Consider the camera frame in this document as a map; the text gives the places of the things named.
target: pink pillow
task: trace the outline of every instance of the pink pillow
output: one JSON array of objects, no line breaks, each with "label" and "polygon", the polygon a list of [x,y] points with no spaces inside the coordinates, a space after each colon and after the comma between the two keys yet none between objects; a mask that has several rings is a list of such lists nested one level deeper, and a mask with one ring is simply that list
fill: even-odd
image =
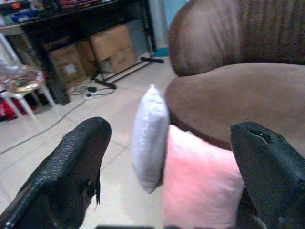
[{"label": "pink pillow", "polygon": [[228,229],[244,189],[234,155],[170,125],[163,189],[166,226]]}]

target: white pillow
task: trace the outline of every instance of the white pillow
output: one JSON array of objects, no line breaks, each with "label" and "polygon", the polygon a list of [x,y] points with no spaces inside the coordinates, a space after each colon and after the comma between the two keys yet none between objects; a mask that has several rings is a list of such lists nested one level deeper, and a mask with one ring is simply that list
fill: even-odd
[{"label": "white pillow", "polygon": [[134,171],[148,193],[154,191],[161,179],[169,123],[165,100],[151,85],[138,108],[131,145]]}]

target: pillow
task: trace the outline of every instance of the pillow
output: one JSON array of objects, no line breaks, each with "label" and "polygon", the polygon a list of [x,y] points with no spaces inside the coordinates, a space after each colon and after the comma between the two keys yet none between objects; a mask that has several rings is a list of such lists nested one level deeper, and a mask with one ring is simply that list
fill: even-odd
[{"label": "pillow", "polygon": [[160,182],[169,123],[166,103],[151,85],[138,108],[131,145],[134,171],[148,193],[152,193]]},{"label": "pillow", "polygon": [[165,225],[228,229],[244,189],[233,152],[170,125],[164,170]]}]

